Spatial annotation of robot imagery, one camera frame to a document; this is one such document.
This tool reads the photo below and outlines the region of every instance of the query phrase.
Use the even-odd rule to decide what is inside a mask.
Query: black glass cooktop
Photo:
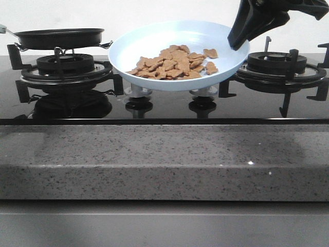
[[[305,55],[310,64],[323,62],[324,54]],[[22,56],[35,64],[38,56]],[[105,61],[106,56],[95,56]],[[73,94],[72,107],[63,113],[67,98],[28,88],[30,102],[21,103],[8,56],[0,56],[0,124],[302,124],[329,123],[329,80],[310,88],[269,90],[234,79],[217,84],[219,92],[198,97],[190,92],[152,91],[139,99],[115,96],[113,81],[98,83],[83,94]],[[131,85],[123,81],[123,88]]]

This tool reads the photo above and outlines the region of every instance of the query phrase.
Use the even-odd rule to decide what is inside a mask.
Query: granite countertop
[[[328,150],[325,124],[2,125],[0,199],[329,201]]]

